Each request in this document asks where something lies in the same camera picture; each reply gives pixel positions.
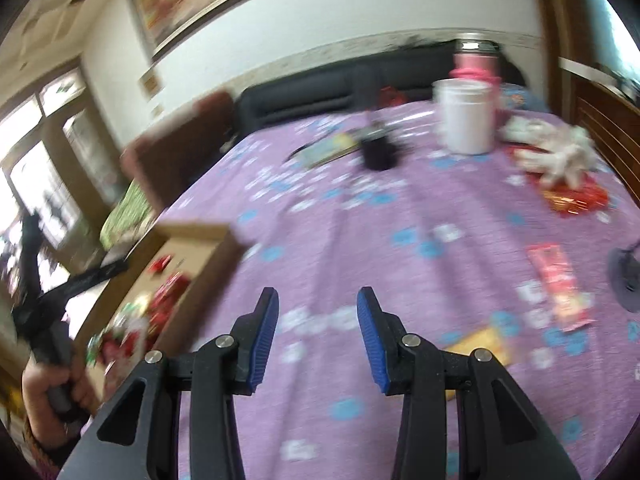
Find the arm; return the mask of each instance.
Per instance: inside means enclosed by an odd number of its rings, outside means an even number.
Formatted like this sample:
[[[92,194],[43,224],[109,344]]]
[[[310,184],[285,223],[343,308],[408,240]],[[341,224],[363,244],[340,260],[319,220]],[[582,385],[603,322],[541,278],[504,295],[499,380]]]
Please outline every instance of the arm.
[[[47,390],[65,384],[70,378],[74,384],[72,397],[75,402],[95,413],[98,400],[77,356],[71,370],[38,364],[32,357],[22,374],[22,396],[28,417],[24,436],[46,479],[57,476],[79,440],[79,436],[67,436],[65,425],[57,418],[47,398]]]

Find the cardboard box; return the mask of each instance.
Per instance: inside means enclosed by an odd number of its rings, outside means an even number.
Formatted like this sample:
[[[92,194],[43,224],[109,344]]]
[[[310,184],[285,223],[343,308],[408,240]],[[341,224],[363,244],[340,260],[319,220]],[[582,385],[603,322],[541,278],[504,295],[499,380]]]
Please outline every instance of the cardboard box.
[[[74,340],[77,351],[85,354],[89,339],[108,325],[121,305],[143,292],[155,292],[171,273],[182,270],[193,281],[154,345],[168,356],[178,355],[204,310],[219,299],[243,253],[226,225],[156,223],[129,254],[129,270],[113,278],[95,302]],[[169,266],[161,276],[152,276],[149,264],[165,254],[174,255]],[[90,370],[91,376],[99,373]]]

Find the black headboard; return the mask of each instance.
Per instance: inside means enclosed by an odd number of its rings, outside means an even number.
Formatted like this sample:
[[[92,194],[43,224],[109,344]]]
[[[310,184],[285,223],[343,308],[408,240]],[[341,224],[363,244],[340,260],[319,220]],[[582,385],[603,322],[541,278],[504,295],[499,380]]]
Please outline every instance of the black headboard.
[[[331,112],[375,108],[391,86],[409,101],[433,96],[433,83],[455,68],[455,41],[356,57],[247,88],[236,103],[241,137],[287,121]],[[522,72],[501,52],[503,82],[526,86]]]

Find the bed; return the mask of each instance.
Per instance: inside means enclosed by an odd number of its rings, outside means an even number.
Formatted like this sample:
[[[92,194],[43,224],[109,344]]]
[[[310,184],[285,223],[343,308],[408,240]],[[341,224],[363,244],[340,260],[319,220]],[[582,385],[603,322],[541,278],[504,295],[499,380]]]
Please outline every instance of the bed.
[[[505,152],[443,152],[430,102],[382,113],[407,146],[397,168],[367,171],[356,153],[304,171],[286,162],[291,152],[366,118],[299,120],[243,139],[160,217],[231,222],[250,247],[193,349],[228,332],[264,286],[279,293],[264,383],[253,397],[236,397],[247,478],[390,477],[402,401],[382,396],[371,378],[355,313],[365,285],[439,348],[496,327],[513,355],[510,373],[581,476],[595,478],[640,413],[640,316],[616,303],[605,277],[609,250],[640,234],[638,208],[601,163],[594,177],[609,209],[561,217]],[[542,242],[568,254],[596,320],[588,329],[555,329],[525,251]],[[454,402],[447,416],[447,470],[456,478]],[[180,419],[179,477],[187,478],[188,397]]]

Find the yellow package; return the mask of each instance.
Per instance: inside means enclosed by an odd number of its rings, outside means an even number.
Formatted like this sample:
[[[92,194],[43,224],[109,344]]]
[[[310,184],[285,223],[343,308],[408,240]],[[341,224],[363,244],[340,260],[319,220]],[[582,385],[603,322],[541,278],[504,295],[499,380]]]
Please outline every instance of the yellow package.
[[[483,328],[477,332],[466,336],[458,341],[455,345],[445,348],[447,352],[455,354],[471,355],[476,348],[486,348],[506,367],[511,363],[511,357],[504,344],[500,333],[492,327]],[[447,390],[447,400],[451,400],[456,396],[455,390]]]

